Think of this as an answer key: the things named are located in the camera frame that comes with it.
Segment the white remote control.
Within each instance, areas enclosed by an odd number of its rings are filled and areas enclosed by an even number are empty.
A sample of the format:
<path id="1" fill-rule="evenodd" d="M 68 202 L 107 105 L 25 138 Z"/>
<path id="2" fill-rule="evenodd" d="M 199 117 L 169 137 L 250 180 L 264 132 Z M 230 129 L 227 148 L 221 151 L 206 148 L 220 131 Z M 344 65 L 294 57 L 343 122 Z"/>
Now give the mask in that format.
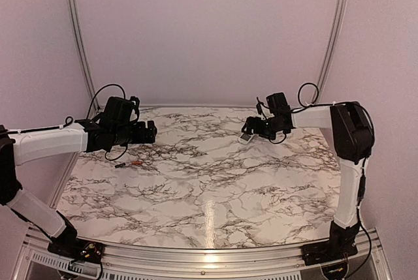
<path id="1" fill-rule="evenodd" d="M 246 144 L 249 144 L 252 141 L 253 137 L 254 137 L 254 134 L 248 134 L 248 133 L 243 132 L 238 137 L 238 142 L 241 143 L 241 144 L 246 145 Z"/>

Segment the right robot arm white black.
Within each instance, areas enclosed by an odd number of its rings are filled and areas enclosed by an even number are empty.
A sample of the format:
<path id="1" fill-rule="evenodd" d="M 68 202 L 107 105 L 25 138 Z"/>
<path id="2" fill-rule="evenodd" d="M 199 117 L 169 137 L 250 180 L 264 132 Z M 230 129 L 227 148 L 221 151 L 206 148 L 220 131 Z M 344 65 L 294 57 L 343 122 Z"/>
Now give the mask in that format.
<path id="1" fill-rule="evenodd" d="M 329 129 L 332 132 L 334 151 L 340 163 L 340 195 L 329 240 L 323 252 L 337 259 L 346 252 L 358 234 L 360 206 L 366 189 L 366 167 L 375 143 L 373 124 L 368 112 L 358 102 L 306 105 L 291 108 L 283 93 L 266 98 L 271 114 L 266 117 L 263 103 L 257 103 L 257 116 L 250 116 L 242 126 L 242 139 L 253 135 L 275 144 L 280 132 L 287 136 L 294 129 Z"/>

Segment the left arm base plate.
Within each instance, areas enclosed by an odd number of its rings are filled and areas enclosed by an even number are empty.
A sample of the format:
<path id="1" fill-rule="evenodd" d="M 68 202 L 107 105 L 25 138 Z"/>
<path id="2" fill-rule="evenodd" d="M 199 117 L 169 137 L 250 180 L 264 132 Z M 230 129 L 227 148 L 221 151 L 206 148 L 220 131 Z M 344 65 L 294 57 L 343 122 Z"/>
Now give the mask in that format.
<path id="1" fill-rule="evenodd" d="M 72 244 L 59 245 L 49 243 L 48 251 L 59 256 L 71 258 L 73 261 L 101 263 L 105 245 L 96 241 L 76 239 Z"/>

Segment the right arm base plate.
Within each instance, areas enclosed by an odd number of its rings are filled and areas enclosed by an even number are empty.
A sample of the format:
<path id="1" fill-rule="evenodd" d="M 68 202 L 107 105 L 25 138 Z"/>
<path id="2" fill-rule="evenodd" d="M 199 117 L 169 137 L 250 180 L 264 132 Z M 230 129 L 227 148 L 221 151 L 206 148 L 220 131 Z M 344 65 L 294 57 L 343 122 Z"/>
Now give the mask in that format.
<path id="1" fill-rule="evenodd" d="M 354 243 L 337 248 L 333 247 L 330 241 L 303 245 L 301 251 L 302 259 L 306 266 L 341 260 L 358 253 L 357 246 Z"/>

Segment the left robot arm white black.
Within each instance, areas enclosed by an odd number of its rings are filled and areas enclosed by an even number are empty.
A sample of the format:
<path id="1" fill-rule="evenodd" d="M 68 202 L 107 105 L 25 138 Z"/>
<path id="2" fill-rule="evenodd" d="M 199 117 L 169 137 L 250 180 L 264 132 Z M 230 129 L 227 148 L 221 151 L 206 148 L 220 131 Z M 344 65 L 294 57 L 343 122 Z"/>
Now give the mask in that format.
<path id="1" fill-rule="evenodd" d="M 75 227 L 60 212 L 25 190 L 16 167 L 68 153 L 110 152 L 114 146 L 152 144 L 157 136 L 153 121 L 140 121 L 140 101 L 110 97 L 93 118 L 66 119 L 65 124 L 28 130 L 1 128 L 1 205 L 37 226 L 68 257 L 82 252 Z"/>

